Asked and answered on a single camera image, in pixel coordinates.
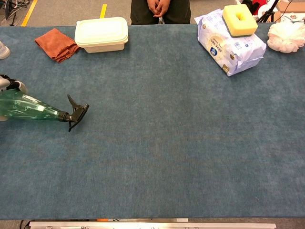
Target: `floor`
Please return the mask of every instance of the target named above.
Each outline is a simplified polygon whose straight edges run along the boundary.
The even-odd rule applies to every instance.
[[[190,0],[192,19],[194,17],[209,13],[215,9],[222,9],[225,5],[234,4],[235,0]],[[24,18],[30,8],[22,8],[16,14],[15,26],[22,25]],[[131,0],[37,0],[37,3],[30,15],[26,26],[61,26],[76,25],[76,21],[85,19],[99,18],[102,5],[106,6],[105,17],[124,17],[130,24],[130,5]],[[0,26],[8,26],[12,23],[12,18],[2,21],[4,10],[0,10]],[[305,229],[305,219],[300,218],[199,218],[190,219],[192,222],[231,222],[231,223],[275,223],[278,229]],[[3,220],[0,221],[0,229],[19,229],[24,228],[28,220]]]

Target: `yellow sponge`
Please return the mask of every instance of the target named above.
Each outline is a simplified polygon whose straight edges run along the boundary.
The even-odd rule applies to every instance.
[[[252,35],[257,29],[257,23],[245,4],[225,6],[223,18],[234,37]]]

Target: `plastic container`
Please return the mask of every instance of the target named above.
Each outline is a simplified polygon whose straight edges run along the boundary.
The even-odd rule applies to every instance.
[[[89,53],[123,50],[128,41],[127,21],[121,17],[78,21],[74,40]]]
[[[0,42],[0,60],[10,55],[10,50],[2,42]]]

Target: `orange cloth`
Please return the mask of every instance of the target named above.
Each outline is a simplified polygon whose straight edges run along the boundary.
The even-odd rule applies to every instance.
[[[58,63],[70,58],[79,49],[73,39],[56,28],[36,38],[35,42]]]

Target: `container lid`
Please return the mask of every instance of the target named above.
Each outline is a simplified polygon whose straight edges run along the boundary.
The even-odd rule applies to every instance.
[[[127,21],[122,17],[78,21],[74,39],[78,45],[125,43]]]

